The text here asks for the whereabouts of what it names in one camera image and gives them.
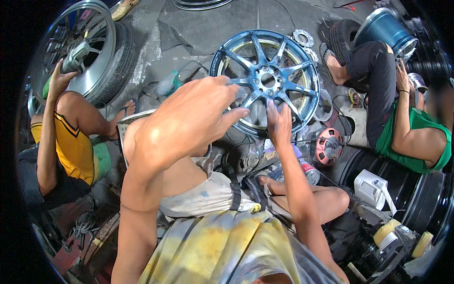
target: hand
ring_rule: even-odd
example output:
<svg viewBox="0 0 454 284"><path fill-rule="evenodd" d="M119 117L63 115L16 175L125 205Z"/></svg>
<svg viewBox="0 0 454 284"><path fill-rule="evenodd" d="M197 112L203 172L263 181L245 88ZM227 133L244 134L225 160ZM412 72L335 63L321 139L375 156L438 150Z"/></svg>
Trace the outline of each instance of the hand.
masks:
<svg viewBox="0 0 454 284"><path fill-rule="evenodd" d="M168 168L224 136L230 126L249 115L246 108L234 108L222 114L240 89L229 84L226 76L184 84L138 129L135 152L149 152L153 147L153 158Z"/></svg>
<svg viewBox="0 0 454 284"><path fill-rule="evenodd" d="M410 93L410 84L408 80L407 70L402 59L399 59L399 64L396 65L397 68L397 90L405 90Z"/></svg>
<svg viewBox="0 0 454 284"><path fill-rule="evenodd" d="M69 85L69 81L77 76L77 72L71 72L67 74L60 73L60 67L63 64L63 58L55 65L55 70L52 73L52 78L49 82L49 93L47 94L47 100L55 101L57 98L66 90Z"/></svg>
<svg viewBox="0 0 454 284"><path fill-rule="evenodd" d="M276 108L273 100L266 102L266 115L268 119L268 135L279 152L284 146L290 145L291 139L291 110L283 104L281 112Z"/></svg>

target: wheel rim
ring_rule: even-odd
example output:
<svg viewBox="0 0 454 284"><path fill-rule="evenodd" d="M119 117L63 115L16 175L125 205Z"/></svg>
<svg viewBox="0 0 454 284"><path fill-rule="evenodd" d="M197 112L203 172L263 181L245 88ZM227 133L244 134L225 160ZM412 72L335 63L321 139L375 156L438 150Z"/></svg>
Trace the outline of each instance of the wheel rim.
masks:
<svg viewBox="0 0 454 284"><path fill-rule="evenodd" d="M255 49L254 56L247 56L250 49ZM228 110L249 108L250 115L233 126L255 137L267 137L266 99L289 105L293 134L309 122L318 104L319 80L309 56L296 42L272 31L248 30L229 38L214 54L209 73L237 76L231 84L249 90ZM257 117L252 116L252 108L257 110Z"/></svg>
<svg viewBox="0 0 454 284"><path fill-rule="evenodd" d="M83 73L73 78L66 90L86 97L99 89L111 70L116 32L110 10L99 0L80 1L53 22L35 53L31 65L31 86L34 96L41 103L44 103L43 87L55 64L82 41L86 29L89 29L87 41L92 49L84 59ZM97 36L104 30L105 36Z"/></svg>

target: black pants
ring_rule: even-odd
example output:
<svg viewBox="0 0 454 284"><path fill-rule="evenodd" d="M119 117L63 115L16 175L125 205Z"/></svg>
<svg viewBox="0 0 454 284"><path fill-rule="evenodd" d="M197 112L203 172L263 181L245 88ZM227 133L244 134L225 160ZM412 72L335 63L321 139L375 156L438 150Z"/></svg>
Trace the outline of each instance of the black pants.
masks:
<svg viewBox="0 0 454 284"><path fill-rule="evenodd" d="M398 96L394 54L387 52L384 42L371 41L345 52L344 58L347 72L353 80L368 77L366 135L370 147L375 149L388 118L393 114L393 104Z"/></svg>

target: blue alloy wheel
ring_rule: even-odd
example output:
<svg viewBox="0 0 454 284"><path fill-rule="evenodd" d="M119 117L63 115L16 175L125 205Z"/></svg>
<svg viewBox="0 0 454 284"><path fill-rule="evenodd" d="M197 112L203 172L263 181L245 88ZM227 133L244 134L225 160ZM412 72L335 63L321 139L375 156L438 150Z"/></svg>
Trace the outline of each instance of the blue alloy wheel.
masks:
<svg viewBox="0 0 454 284"><path fill-rule="evenodd" d="M225 75L246 94L229 108L249 108L250 114L233 126L255 137L268 137L266 100L292 112L292 134L312 118L319 99L316 68L303 48L285 35L247 30L226 40L211 60L210 76Z"/></svg>

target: tire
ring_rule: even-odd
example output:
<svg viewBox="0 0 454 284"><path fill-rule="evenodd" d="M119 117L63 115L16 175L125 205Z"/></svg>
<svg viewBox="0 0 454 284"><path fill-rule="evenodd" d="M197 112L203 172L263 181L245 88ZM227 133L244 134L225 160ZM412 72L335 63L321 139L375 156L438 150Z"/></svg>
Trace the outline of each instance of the tire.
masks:
<svg viewBox="0 0 454 284"><path fill-rule="evenodd" d="M353 49L353 40L360 27L360 23L345 19L334 23L330 28L330 48L342 66L345 65L344 51ZM369 89L367 80L360 80L359 82L348 80L345 85L360 93L367 93Z"/></svg>
<svg viewBox="0 0 454 284"><path fill-rule="evenodd" d="M115 54L112 58L112 70L100 87L100 91L91 93L86 97L87 101L96 108L105 107L120 91L132 72L132 62L135 59L136 48L134 37L129 28L121 23L115 23L115 29L117 43ZM105 34L105 30L99 31L99 36L103 36L102 33Z"/></svg>
<svg viewBox="0 0 454 284"><path fill-rule="evenodd" d="M338 21L330 28L330 47L342 66L345 65L344 51L353 49L353 39L360 26L358 22L345 19Z"/></svg>

